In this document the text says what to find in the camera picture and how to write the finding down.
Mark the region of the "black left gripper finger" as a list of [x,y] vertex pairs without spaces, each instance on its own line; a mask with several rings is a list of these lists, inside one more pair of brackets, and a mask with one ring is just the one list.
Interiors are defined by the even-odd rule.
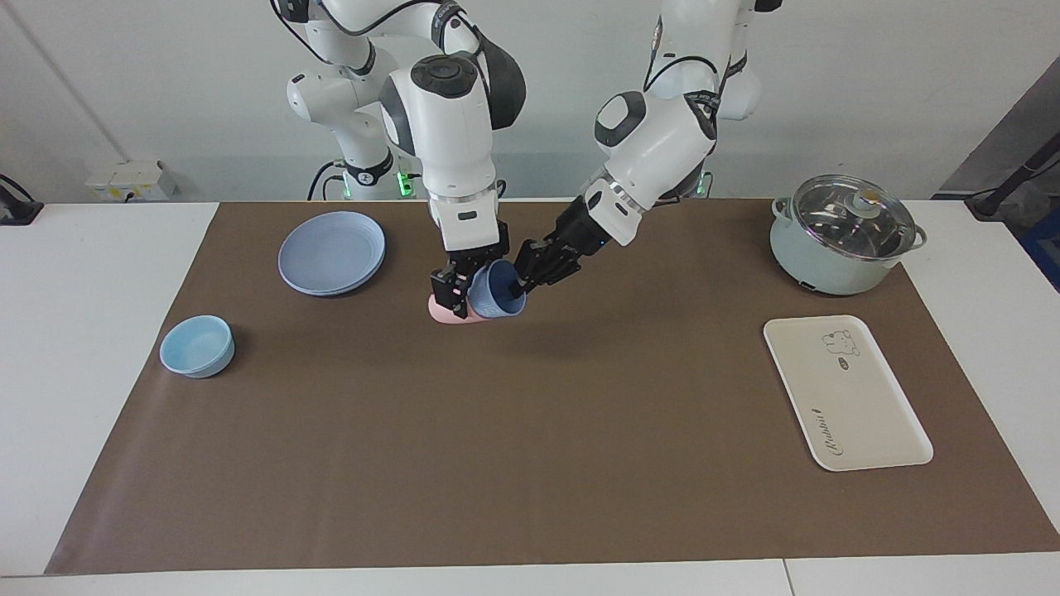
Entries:
[[542,248],[537,255],[537,285],[553,286],[581,269],[582,253],[573,248]]

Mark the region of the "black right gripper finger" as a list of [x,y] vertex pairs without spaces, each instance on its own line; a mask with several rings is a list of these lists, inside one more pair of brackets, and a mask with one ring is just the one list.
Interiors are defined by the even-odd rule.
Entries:
[[428,299],[428,312],[434,320],[469,320],[466,298],[469,282],[442,281],[441,269],[432,271],[429,279],[431,279],[431,298]]
[[552,244],[552,240],[523,242],[513,264],[516,280],[510,286],[511,297],[519,298],[535,287],[545,286],[554,268]]

